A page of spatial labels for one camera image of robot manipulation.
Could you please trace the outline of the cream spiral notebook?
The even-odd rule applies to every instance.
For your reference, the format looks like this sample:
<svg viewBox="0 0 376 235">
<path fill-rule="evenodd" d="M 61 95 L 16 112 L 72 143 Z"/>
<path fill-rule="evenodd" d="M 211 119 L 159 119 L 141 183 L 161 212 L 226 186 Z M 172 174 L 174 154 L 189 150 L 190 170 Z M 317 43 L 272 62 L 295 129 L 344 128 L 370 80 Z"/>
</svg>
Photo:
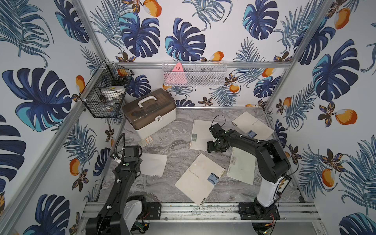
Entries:
<svg viewBox="0 0 376 235">
<path fill-rule="evenodd" d="M 212 126 L 211 121 L 197 120 L 193 122 L 190 149 L 207 151 L 207 142 L 214 141 L 209 128 Z"/>
</svg>

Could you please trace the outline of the large cream notebook blue label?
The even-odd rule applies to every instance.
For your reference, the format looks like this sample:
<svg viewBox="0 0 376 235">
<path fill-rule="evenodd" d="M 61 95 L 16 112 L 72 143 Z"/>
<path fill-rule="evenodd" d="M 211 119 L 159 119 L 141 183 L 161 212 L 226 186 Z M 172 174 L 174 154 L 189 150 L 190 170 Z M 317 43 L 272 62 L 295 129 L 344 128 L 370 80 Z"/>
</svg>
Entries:
<svg viewBox="0 0 376 235">
<path fill-rule="evenodd" d="M 202 207 L 211 191 L 218 183 L 225 169 L 200 154 L 175 186 L 190 200 Z"/>
</svg>

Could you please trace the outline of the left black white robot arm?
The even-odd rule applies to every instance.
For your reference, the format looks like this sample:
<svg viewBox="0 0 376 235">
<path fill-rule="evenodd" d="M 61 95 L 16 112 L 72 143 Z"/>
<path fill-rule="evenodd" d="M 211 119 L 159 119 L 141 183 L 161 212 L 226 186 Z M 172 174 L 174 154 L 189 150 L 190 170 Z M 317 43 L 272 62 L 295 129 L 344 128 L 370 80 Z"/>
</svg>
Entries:
<svg viewBox="0 0 376 235">
<path fill-rule="evenodd" d="M 142 196 L 128 198 L 132 185 L 141 175 L 142 147 L 126 146 L 124 133 L 116 145 L 120 143 L 121 149 L 112 153 L 113 159 L 120 160 L 112 170 L 114 185 L 97 217 L 88 219 L 85 226 L 87 235 L 131 235 L 135 222 L 145 212 L 146 203 Z"/>
</svg>

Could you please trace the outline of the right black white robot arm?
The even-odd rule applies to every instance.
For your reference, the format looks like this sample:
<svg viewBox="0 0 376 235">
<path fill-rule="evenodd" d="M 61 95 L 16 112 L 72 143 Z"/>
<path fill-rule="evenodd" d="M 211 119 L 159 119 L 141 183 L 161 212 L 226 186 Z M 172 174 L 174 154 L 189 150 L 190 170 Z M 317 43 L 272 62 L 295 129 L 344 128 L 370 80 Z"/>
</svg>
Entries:
<svg viewBox="0 0 376 235">
<path fill-rule="evenodd" d="M 288 175 L 291 165 L 281 142 L 257 140 L 233 129 L 225 131 L 218 123 L 212 123 L 209 131 L 215 139 L 207 142 L 209 153 L 226 152 L 230 147 L 235 147 L 255 156 L 262 176 L 255 204 L 263 208 L 274 206 L 278 201 L 276 196 L 279 188 L 282 187 L 282 181 L 291 181 Z"/>
</svg>

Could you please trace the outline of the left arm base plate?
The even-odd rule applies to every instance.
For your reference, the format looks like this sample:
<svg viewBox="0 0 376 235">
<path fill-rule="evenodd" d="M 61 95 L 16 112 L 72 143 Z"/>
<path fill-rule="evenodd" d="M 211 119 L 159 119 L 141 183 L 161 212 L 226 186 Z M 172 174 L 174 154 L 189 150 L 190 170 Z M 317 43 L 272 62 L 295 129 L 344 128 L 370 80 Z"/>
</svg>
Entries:
<svg viewBox="0 0 376 235">
<path fill-rule="evenodd" d="M 142 203 L 142 212 L 139 215 L 139 220 L 160 220 L 161 219 L 162 204 L 158 202 Z"/>
</svg>

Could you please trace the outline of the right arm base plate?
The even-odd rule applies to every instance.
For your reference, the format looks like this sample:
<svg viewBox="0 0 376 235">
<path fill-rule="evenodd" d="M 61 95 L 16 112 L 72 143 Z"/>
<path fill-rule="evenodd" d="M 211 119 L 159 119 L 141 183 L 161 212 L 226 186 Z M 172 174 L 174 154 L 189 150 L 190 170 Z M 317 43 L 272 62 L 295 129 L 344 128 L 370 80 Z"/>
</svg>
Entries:
<svg viewBox="0 0 376 235">
<path fill-rule="evenodd" d="M 253 203 L 239 203 L 241 220 L 279 220 L 278 207 L 273 203 L 269 207 L 262 206 L 258 201 Z"/>
</svg>

